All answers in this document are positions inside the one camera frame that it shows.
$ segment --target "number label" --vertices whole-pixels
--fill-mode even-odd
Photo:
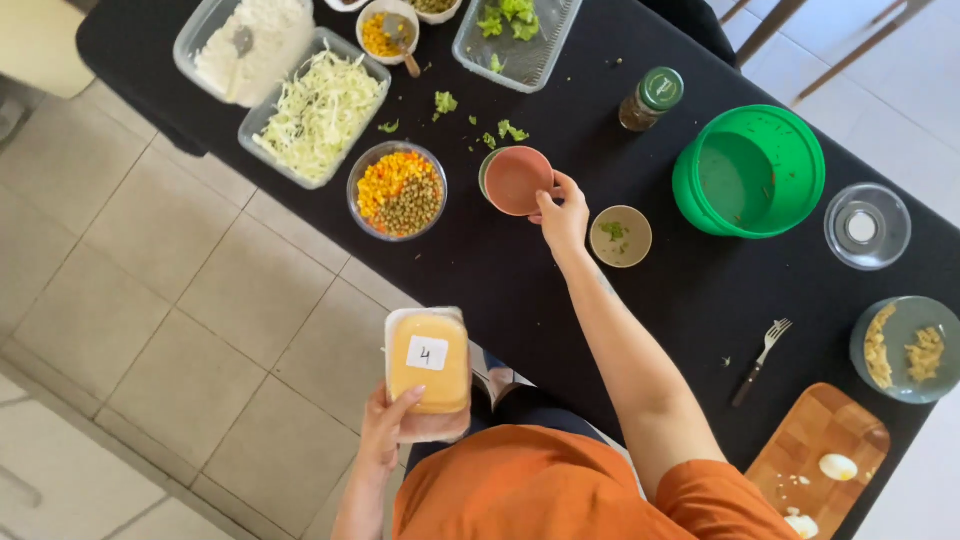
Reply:
[[[445,339],[413,335],[410,337],[410,349],[407,350],[407,365],[442,371],[449,347],[450,344]]]

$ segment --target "wooden chair leg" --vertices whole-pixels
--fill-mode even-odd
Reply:
[[[873,49],[878,43],[886,39],[888,36],[894,33],[897,28],[900,27],[900,24],[897,21],[891,21],[890,24],[884,26],[880,29],[879,32],[870,36],[869,39],[863,42],[862,45],[853,50],[852,53],[848,54],[843,60],[834,65],[827,73],[824,73],[820,79],[817,79],[815,83],[808,86],[804,91],[800,92],[800,95],[797,96],[797,100],[794,104],[800,102],[800,100],[808,97],[813,92],[817,91],[820,86],[825,85],[830,79],[836,76],[837,73],[840,73],[844,69],[854,63],[857,59],[862,57],[867,51]]]
[[[724,13],[724,15],[720,17],[720,24],[727,24],[728,22],[730,22],[730,19],[732,19],[733,16],[737,14],[737,12],[746,8],[747,4],[750,4],[750,0],[740,0],[739,2],[734,4],[733,7],[730,8],[728,12]]]
[[[762,22],[759,28],[754,31],[747,42],[736,52],[736,66],[743,67],[743,64],[756,54],[756,51],[767,42],[768,39],[777,33],[777,30],[786,23],[797,10],[806,3],[806,0],[780,0],[777,6]]]
[[[879,15],[877,15],[877,16],[874,18],[874,20],[870,21],[870,26],[874,26],[875,24],[877,24],[877,23],[880,22],[881,20],[887,18],[887,15],[889,15],[889,14],[892,13],[892,12],[894,12],[894,10],[896,10],[897,8],[899,8],[900,6],[902,6],[903,4],[906,4],[906,0],[896,0],[893,4],[890,5],[889,8],[887,8],[886,10],[883,10],[883,12],[881,12]]]

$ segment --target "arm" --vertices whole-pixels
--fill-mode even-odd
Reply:
[[[387,386],[381,382],[367,399],[360,450],[340,500],[332,540],[377,540],[383,535],[387,479],[399,461],[400,420],[420,400],[423,390],[423,386],[407,390],[389,405]]]
[[[613,291],[584,246],[589,209],[580,188],[555,172],[563,198],[538,194],[540,215],[530,218],[564,273],[570,299],[603,377],[640,485],[655,501],[660,479],[691,459],[726,461],[683,375],[650,332]]]

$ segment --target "black tablecloth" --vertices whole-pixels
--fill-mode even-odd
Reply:
[[[852,325],[873,302],[904,294],[930,296],[960,310],[960,232],[954,227],[894,186],[913,216],[913,240],[904,257],[873,273],[841,263],[824,239],[829,200],[848,184],[891,184],[818,133],[827,188],[800,226],[754,241],[696,231],[673,200],[674,160],[720,112],[776,101],[630,0],[587,0],[547,88],[532,95],[470,74],[453,59],[450,46],[462,14],[439,27],[424,25],[417,57],[420,65],[433,67],[419,80],[402,67],[394,69],[387,104],[373,120],[377,125],[399,118],[399,130],[393,135],[368,130],[333,182],[306,191],[241,149],[236,132],[245,110],[217,102],[174,66],[174,39],[197,4],[102,0],[78,34],[81,54],[135,107],[162,119],[165,129],[203,145],[422,304],[461,307],[473,340],[622,440],[540,229],[497,212],[477,188],[486,147],[475,139],[509,118],[531,134],[527,142],[555,168],[579,182],[593,215],[630,205],[649,218],[650,255],[631,269],[607,269],[607,276],[680,366],[737,468],[749,467],[790,406],[817,381],[835,384],[886,424],[891,452],[836,538],[853,536],[932,405],[900,404],[860,380],[848,359]],[[317,2],[318,25],[351,40],[355,19]],[[686,95],[647,134],[627,132],[616,121],[616,107],[657,65],[683,75]],[[437,90],[452,92],[460,106],[433,123]],[[468,115],[479,119],[478,126],[469,125]],[[346,175],[367,148],[404,137],[440,159],[449,177],[449,201],[428,234],[388,244],[353,223]],[[469,145],[476,151],[468,151]],[[731,408],[732,393],[760,353],[763,334],[783,317],[794,327],[771,353],[744,406]],[[724,356],[732,358],[730,367],[724,367]]]

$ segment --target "spoon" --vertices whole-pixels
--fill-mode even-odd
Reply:
[[[406,64],[410,76],[416,79],[420,76],[420,66],[417,65],[417,61],[410,54],[410,49],[407,48],[407,37],[410,36],[409,26],[411,25],[404,24],[405,22],[406,20],[400,15],[386,13],[383,17],[382,30],[383,34],[403,53],[403,63]]]
[[[237,50],[237,63],[233,66],[233,73],[230,75],[230,83],[227,85],[227,100],[233,102],[236,99],[237,73],[240,72],[240,61],[253,49],[253,30],[249,26],[241,26],[233,34],[233,46]]]

